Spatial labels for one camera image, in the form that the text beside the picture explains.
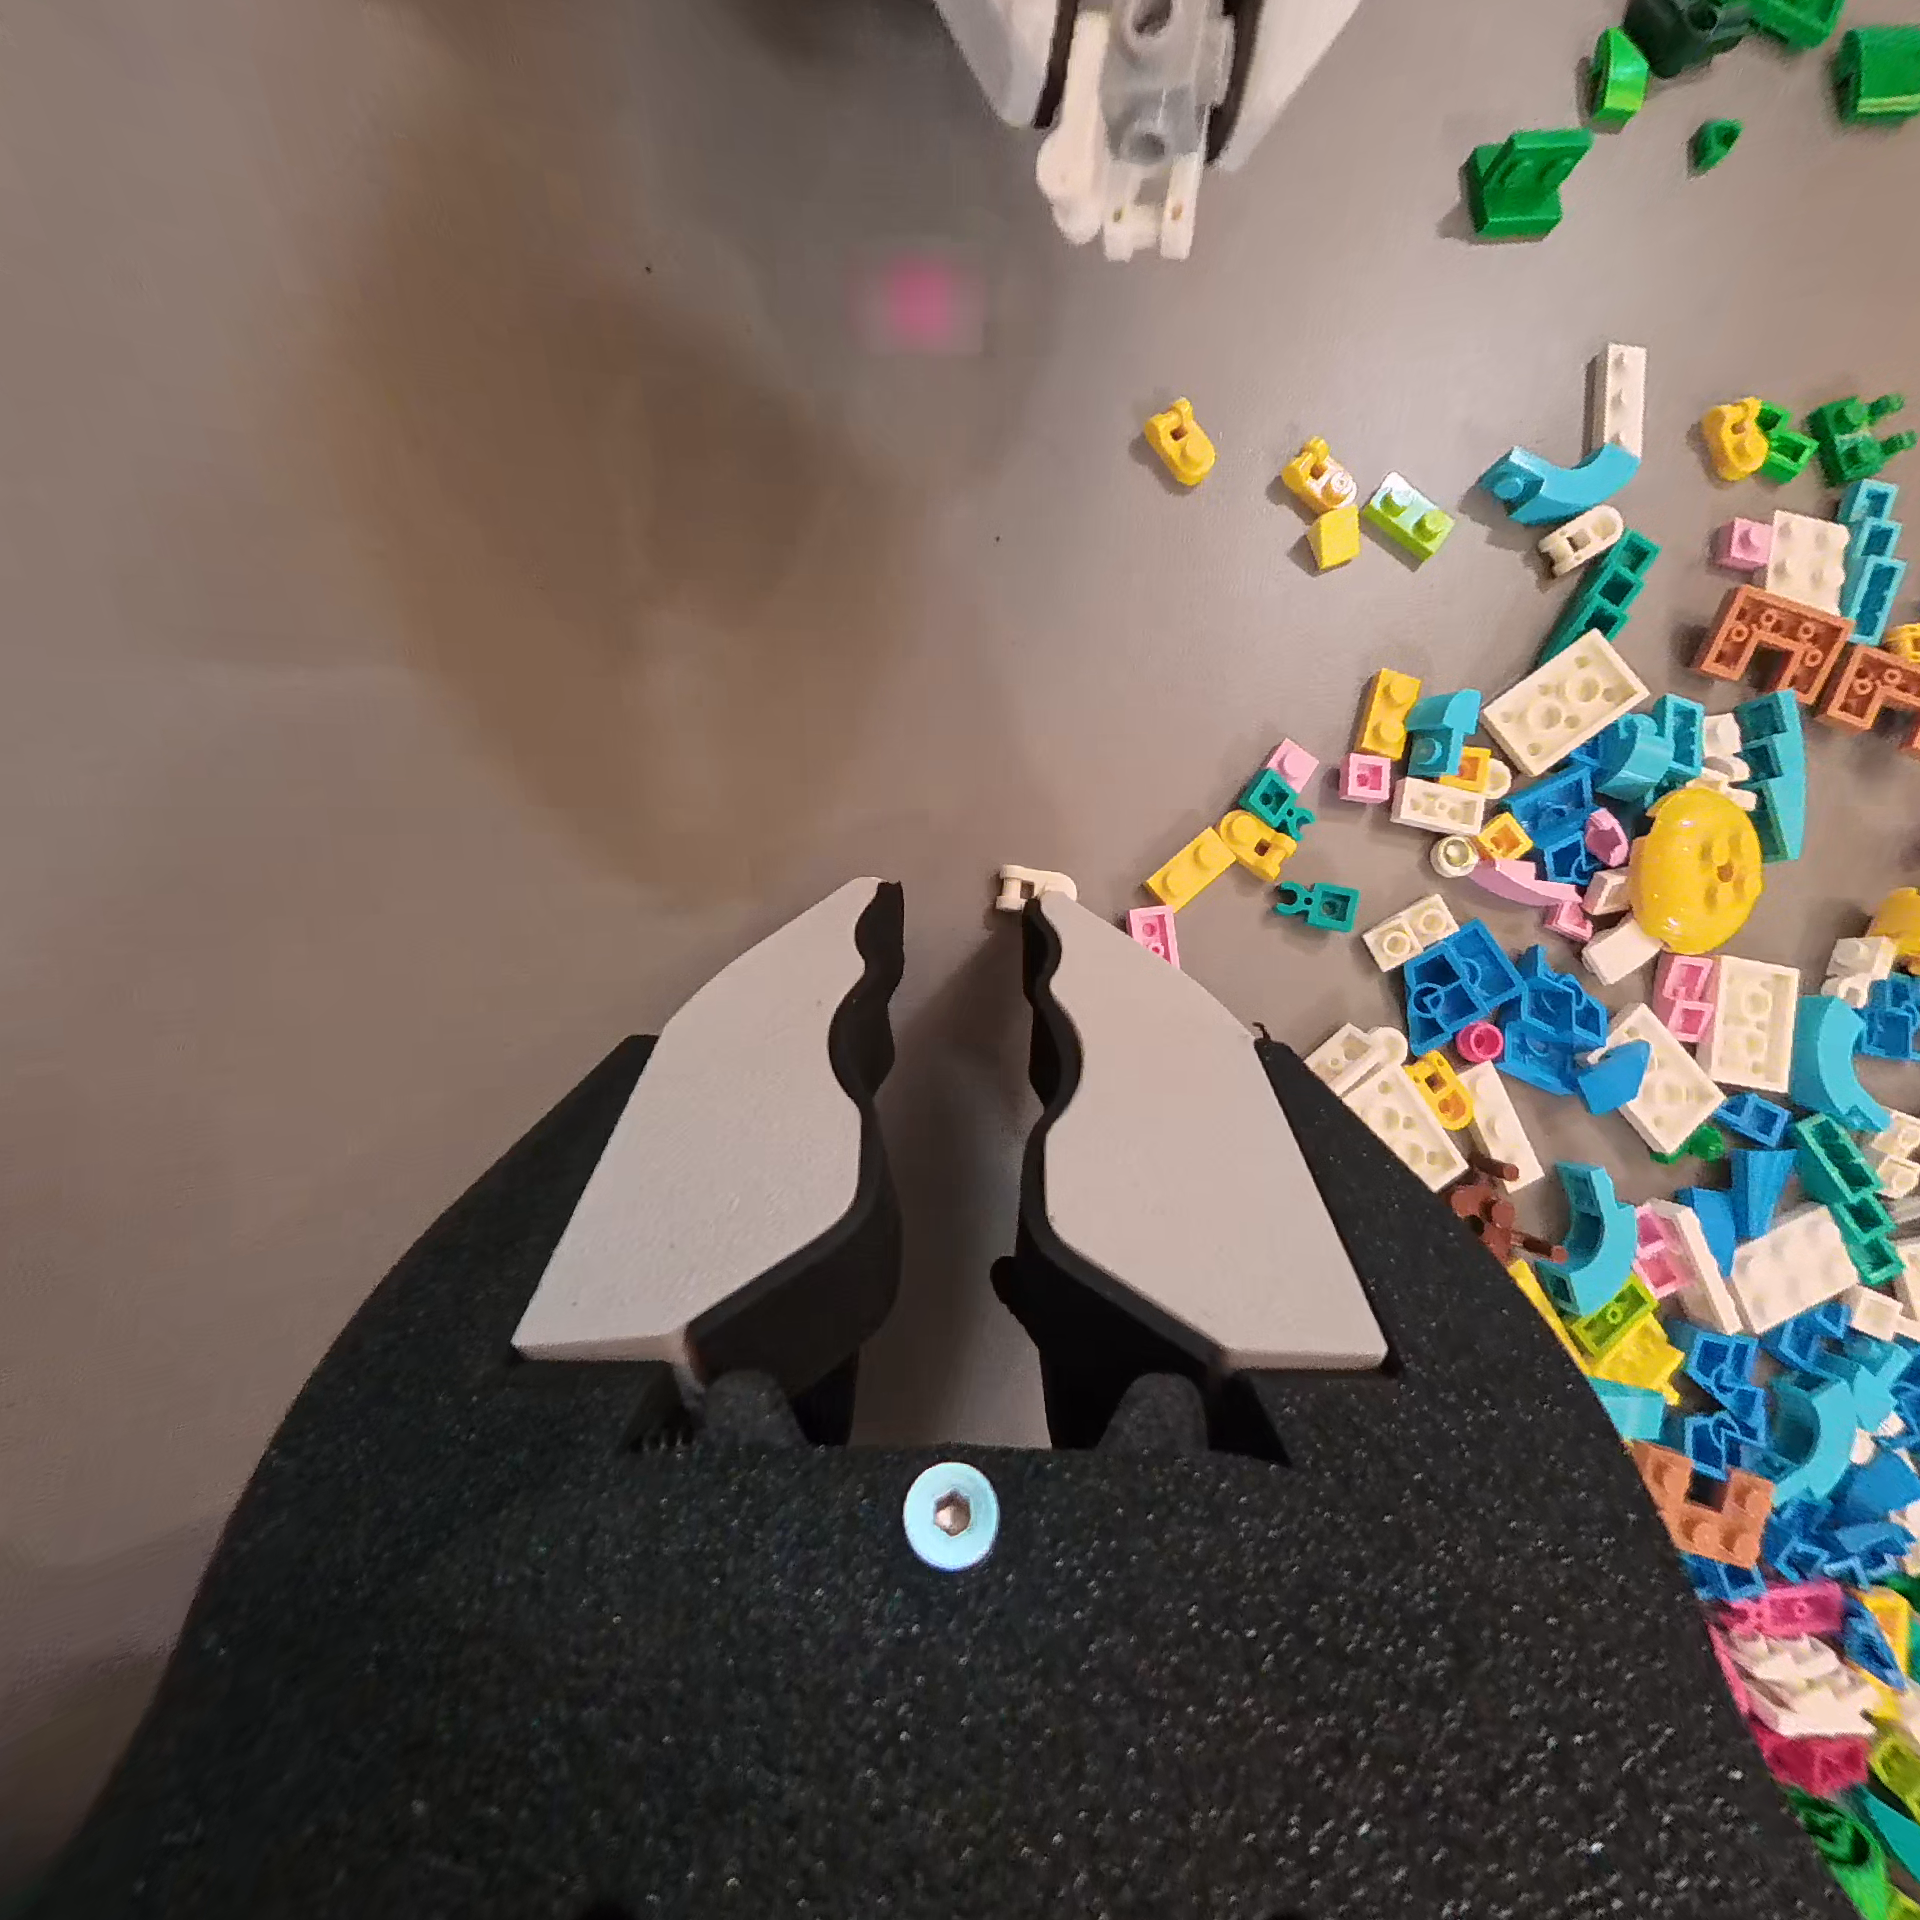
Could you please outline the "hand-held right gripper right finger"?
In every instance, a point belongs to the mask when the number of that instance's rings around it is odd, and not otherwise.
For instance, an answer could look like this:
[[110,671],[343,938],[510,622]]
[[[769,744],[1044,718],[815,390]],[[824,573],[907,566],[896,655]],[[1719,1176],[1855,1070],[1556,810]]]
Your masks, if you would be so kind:
[[1267,1378],[1379,1376],[1387,1336],[1255,1031],[1067,895],[1020,918],[1039,1115],[1000,1303],[1046,1440],[1094,1448],[1145,1378],[1185,1383],[1232,1448]]

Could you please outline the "pile of colourful lego pieces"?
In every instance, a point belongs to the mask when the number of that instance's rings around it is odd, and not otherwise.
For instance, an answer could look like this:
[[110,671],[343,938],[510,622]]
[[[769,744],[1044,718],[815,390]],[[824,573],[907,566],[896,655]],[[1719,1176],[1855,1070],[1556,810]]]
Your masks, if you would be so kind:
[[1344,789],[1399,773],[1429,895],[1365,941],[1399,1022],[1308,1064],[1421,1181],[1331,1162],[1416,1366],[1308,1440],[1326,1669],[1284,1790],[1283,1915],[1915,1915],[1915,890],[1814,966],[1742,950],[1808,834],[1808,731],[1915,749],[1883,462],[1901,397],[1788,435],[1703,418],[1719,477],[1840,448],[1831,507],[1737,519],[1694,671],[1625,629],[1659,546],[1567,493],[1575,589],[1500,692],[1383,671]]

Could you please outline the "group of green lego pieces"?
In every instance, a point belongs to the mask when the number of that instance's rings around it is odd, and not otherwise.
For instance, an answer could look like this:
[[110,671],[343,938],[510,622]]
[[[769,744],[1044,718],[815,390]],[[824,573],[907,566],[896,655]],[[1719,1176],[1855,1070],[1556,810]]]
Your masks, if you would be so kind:
[[1918,114],[1912,16],[1846,28],[1845,3],[1630,3],[1579,70],[1569,127],[1519,127],[1460,165],[1472,232],[1519,242],[1564,219],[1564,190],[1597,135],[1627,127],[1659,85],[1686,79],[1745,40],[1789,58],[1824,55],[1831,107],[1845,127],[1901,127]]

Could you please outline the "yellow lego plate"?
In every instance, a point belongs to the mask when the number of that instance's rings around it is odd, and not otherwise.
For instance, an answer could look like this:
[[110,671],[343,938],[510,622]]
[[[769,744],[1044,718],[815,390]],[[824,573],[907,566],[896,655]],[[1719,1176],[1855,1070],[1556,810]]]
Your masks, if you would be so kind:
[[1171,912],[1179,912],[1209,885],[1237,863],[1237,854],[1209,824],[1199,830],[1176,854],[1164,861],[1142,880],[1142,890]]

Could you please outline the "grey white lego assembly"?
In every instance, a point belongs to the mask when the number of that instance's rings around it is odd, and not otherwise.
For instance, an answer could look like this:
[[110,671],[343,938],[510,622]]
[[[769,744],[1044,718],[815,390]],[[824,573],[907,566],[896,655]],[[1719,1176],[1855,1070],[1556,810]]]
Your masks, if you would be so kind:
[[1099,244],[1117,266],[1188,255],[1232,51],[1222,4],[1121,3],[1077,14],[1062,95],[1035,159],[1039,194],[1070,244]]

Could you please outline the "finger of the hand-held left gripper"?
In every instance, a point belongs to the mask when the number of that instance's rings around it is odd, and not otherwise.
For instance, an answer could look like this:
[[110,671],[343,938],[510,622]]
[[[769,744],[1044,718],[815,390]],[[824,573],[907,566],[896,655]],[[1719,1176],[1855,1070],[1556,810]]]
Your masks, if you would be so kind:
[[1359,3],[1224,3],[1232,28],[1230,79],[1209,116],[1209,167],[1240,168]]
[[1064,94],[1078,3],[935,3],[987,107],[1008,127],[1049,131]]

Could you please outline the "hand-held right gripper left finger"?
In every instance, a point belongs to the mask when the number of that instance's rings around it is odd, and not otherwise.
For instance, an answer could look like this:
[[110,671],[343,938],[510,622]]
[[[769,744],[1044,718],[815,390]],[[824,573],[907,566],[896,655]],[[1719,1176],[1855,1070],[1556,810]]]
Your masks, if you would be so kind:
[[526,1306],[524,1360],[660,1363],[702,1397],[775,1381],[809,1440],[849,1438],[857,1363],[896,1303],[879,1135],[905,891],[854,877],[664,1022]]

